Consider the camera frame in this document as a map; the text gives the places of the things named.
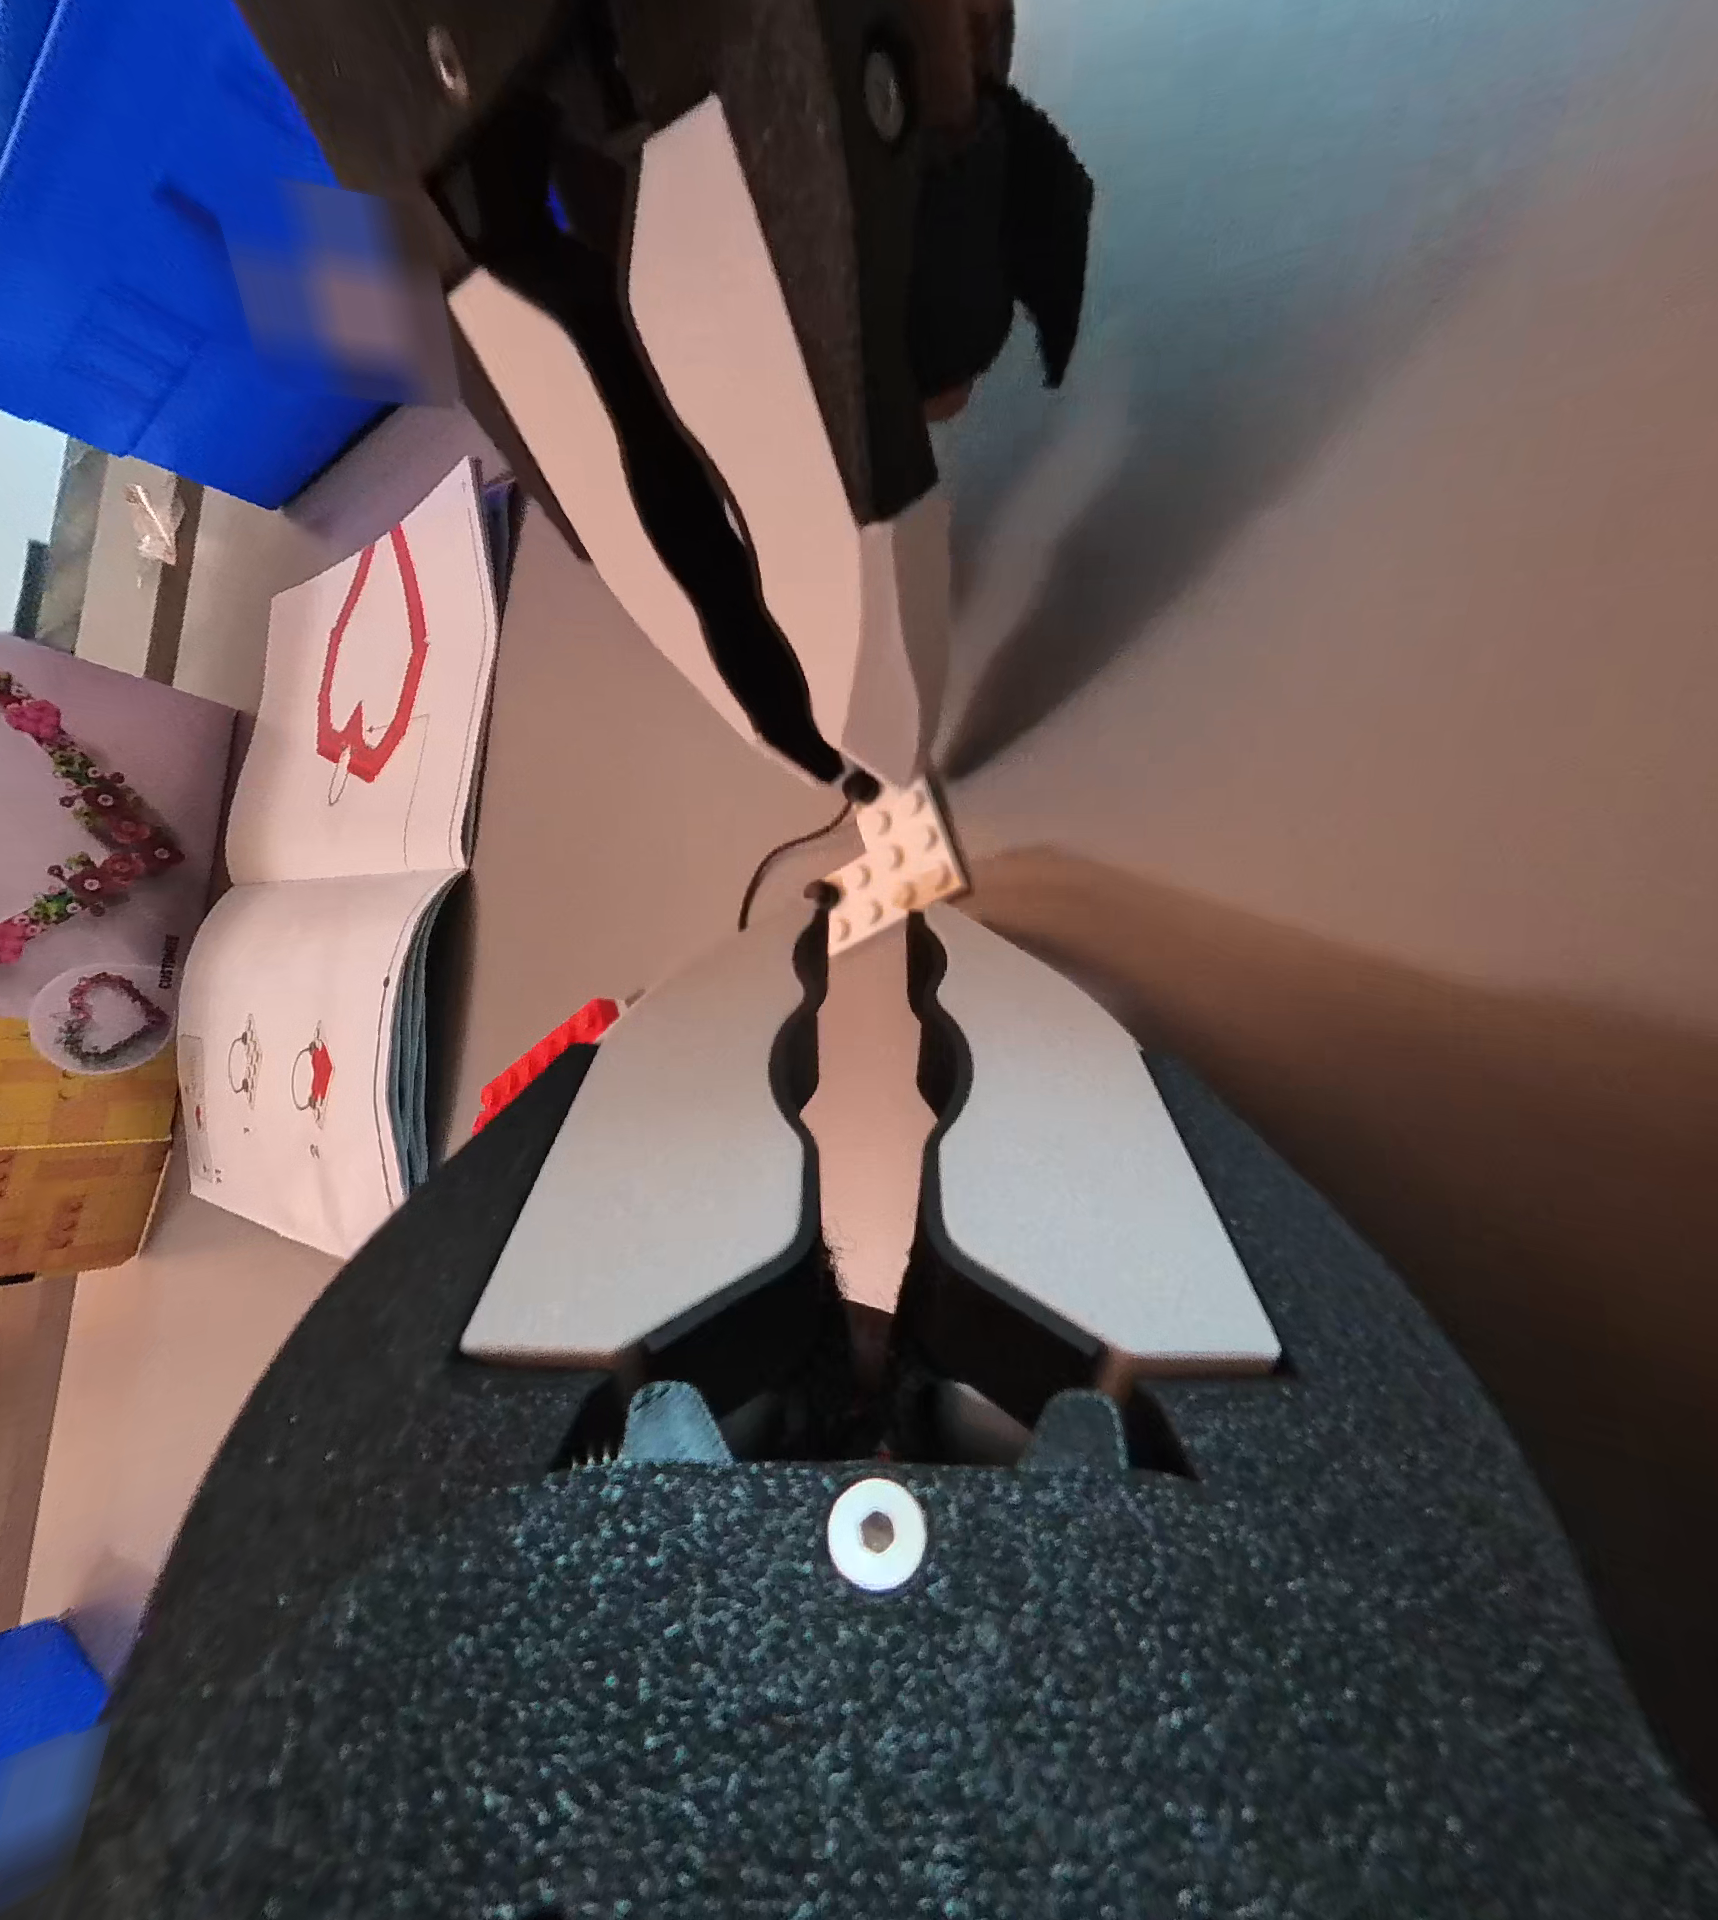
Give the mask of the person's right hand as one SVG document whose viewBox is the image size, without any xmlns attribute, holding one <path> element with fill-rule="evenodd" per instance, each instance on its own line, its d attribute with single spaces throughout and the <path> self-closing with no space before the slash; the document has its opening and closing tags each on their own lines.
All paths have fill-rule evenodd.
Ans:
<svg viewBox="0 0 1718 1920">
<path fill-rule="evenodd" d="M 983 94 L 1011 75 L 1014 3 L 918 3 L 919 73 L 927 118 L 967 131 Z"/>
</svg>

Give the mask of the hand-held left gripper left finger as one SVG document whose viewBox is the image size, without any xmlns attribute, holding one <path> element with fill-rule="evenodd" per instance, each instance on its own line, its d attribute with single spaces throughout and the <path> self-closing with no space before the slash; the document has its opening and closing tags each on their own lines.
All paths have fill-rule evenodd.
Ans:
<svg viewBox="0 0 1718 1920">
<path fill-rule="evenodd" d="M 822 1236 L 828 915 L 796 901 L 645 990 L 590 1066 L 462 1332 L 471 1361 L 616 1365 Z"/>
</svg>

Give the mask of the red brick heart frame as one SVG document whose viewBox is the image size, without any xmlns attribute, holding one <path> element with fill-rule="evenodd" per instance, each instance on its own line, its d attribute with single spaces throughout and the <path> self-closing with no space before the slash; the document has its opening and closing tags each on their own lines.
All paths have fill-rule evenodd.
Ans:
<svg viewBox="0 0 1718 1920">
<path fill-rule="evenodd" d="M 581 1003 L 567 1019 L 558 1022 L 549 1032 L 537 1038 L 536 1044 L 523 1048 L 508 1068 L 496 1072 L 478 1093 L 469 1135 L 476 1139 L 534 1082 L 537 1082 L 562 1058 L 562 1054 L 576 1047 L 599 1044 L 642 997 L 642 990 L 635 990 L 617 999 L 590 999 Z"/>
</svg>

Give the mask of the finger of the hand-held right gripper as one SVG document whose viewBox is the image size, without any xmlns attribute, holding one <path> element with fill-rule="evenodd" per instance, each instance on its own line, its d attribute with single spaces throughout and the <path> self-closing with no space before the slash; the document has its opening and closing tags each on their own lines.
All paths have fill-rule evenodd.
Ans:
<svg viewBox="0 0 1718 1920">
<path fill-rule="evenodd" d="M 671 414 L 617 278 L 570 268 L 552 294 L 534 301 L 480 267 L 448 308 L 583 559 L 738 739 L 811 784 L 860 771 L 836 755 L 801 766 L 744 703 L 749 643 L 733 613 L 725 497 Z"/>
<path fill-rule="evenodd" d="M 918 784 L 951 655 L 950 506 L 939 490 L 872 523 L 851 506 L 717 94 L 639 152 L 626 298 L 723 494 L 744 705 L 800 766 Z"/>
</svg>

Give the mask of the heart wreath toy box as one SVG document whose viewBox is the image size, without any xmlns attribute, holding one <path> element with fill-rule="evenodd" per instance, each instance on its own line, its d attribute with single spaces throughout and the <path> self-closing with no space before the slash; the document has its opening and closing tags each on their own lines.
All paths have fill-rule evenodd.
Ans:
<svg viewBox="0 0 1718 1920">
<path fill-rule="evenodd" d="M 236 712 L 0 634 L 0 1281 L 146 1240 Z"/>
</svg>

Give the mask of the white instruction booklet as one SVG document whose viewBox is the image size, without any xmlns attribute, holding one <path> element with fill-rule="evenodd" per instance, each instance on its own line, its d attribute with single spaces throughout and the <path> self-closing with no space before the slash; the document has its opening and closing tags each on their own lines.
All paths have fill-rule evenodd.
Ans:
<svg viewBox="0 0 1718 1920">
<path fill-rule="evenodd" d="M 427 962 L 469 871 L 501 632 L 484 467 L 269 605 L 180 981 L 190 1188 L 351 1257 L 432 1172 Z"/>
</svg>

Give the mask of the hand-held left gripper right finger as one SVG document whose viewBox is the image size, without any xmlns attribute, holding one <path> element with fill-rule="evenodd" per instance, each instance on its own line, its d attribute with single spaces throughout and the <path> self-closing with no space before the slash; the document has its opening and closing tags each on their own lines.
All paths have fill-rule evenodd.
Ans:
<svg viewBox="0 0 1718 1920">
<path fill-rule="evenodd" d="M 1281 1341 L 1132 1032 L 951 906 L 908 936 L 936 1078 L 919 1227 L 1089 1381 L 1266 1377 Z"/>
</svg>

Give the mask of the white plate brick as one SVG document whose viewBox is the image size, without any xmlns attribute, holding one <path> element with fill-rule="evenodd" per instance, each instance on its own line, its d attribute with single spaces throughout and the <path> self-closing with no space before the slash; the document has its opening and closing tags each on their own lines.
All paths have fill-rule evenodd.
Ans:
<svg viewBox="0 0 1718 1920">
<path fill-rule="evenodd" d="M 969 890 L 967 864 L 932 778 L 886 784 L 853 805 L 857 853 L 823 874 L 825 948 L 836 960 L 908 918 Z"/>
</svg>

